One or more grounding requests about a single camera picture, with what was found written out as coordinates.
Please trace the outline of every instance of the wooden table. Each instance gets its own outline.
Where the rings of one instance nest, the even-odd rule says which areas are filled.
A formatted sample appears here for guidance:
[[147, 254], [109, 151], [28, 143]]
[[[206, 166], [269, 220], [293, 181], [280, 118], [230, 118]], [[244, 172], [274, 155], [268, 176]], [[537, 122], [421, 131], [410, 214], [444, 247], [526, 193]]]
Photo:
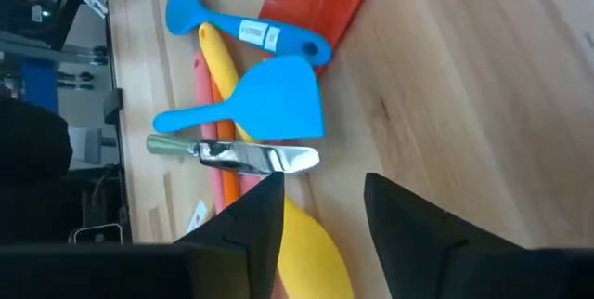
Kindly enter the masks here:
[[[263, 0], [203, 0], [256, 16]], [[149, 156], [156, 113], [192, 105], [196, 38], [166, 0], [109, 0], [137, 241], [183, 234], [204, 168]], [[383, 173], [526, 247], [592, 246], [592, 0], [366, 0], [321, 82], [323, 163], [289, 183], [336, 240], [358, 297], [389, 297], [368, 234], [366, 172]], [[261, 57], [233, 47], [241, 68]]]

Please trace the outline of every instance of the spatula handle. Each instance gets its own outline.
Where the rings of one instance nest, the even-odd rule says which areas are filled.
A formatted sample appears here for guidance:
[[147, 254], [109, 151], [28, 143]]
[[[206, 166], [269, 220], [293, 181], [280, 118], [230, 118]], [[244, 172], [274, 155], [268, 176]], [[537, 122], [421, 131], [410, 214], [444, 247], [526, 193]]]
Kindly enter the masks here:
[[275, 56], [296, 55], [312, 66], [327, 64], [332, 48], [319, 34], [282, 22], [209, 12], [207, 21], [240, 41]]
[[170, 110], [158, 114], [152, 126], [159, 133], [173, 133], [201, 124], [229, 119], [226, 115], [227, 102], [183, 110]]
[[197, 142], [177, 136], [150, 135], [147, 137], [147, 150], [155, 155], [194, 155]]

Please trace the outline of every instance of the yellow scoop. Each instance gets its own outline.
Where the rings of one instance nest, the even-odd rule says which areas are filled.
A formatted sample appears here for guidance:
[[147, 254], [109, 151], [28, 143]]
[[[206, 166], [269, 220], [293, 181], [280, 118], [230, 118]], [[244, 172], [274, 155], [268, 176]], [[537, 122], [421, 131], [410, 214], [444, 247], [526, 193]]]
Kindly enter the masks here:
[[[209, 23], [203, 23], [198, 33], [211, 76], [223, 99], [228, 99], [237, 86], [239, 75], [223, 38]], [[244, 141], [253, 142], [239, 126], [238, 130]], [[283, 227], [278, 272], [289, 298], [353, 298], [346, 266], [332, 238], [286, 196]]]

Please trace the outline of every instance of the butter knife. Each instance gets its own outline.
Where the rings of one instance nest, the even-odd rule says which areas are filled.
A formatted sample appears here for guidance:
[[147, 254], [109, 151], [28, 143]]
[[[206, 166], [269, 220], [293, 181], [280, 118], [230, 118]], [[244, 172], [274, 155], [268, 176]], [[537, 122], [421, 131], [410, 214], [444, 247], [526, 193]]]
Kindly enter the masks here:
[[319, 163], [319, 153], [310, 147], [196, 141], [177, 136], [150, 135], [147, 150], [156, 155], [194, 156], [204, 165], [251, 175], [299, 174]]

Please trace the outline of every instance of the blue spatula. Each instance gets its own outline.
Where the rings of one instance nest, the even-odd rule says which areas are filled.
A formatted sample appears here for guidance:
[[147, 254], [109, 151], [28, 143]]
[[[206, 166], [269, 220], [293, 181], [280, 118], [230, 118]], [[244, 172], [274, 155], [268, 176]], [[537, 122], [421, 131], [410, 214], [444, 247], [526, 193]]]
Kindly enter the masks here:
[[271, 55], [297, 55], [312, 66], [330, 61], [332, 48], [328, 41], [314, 32], [289, 24], [224, 15], [206, 9], [200, 0], [167, 0], [167, 28], [172, 34], [187, 34], [203, 22], [260, 47]]
[[287, 56], [262, 62], [241, 77], [227, 101], [155, 117], [159, 133], [231, 119], [256, 140], [324, 136], [316, 75], [302, 58]]

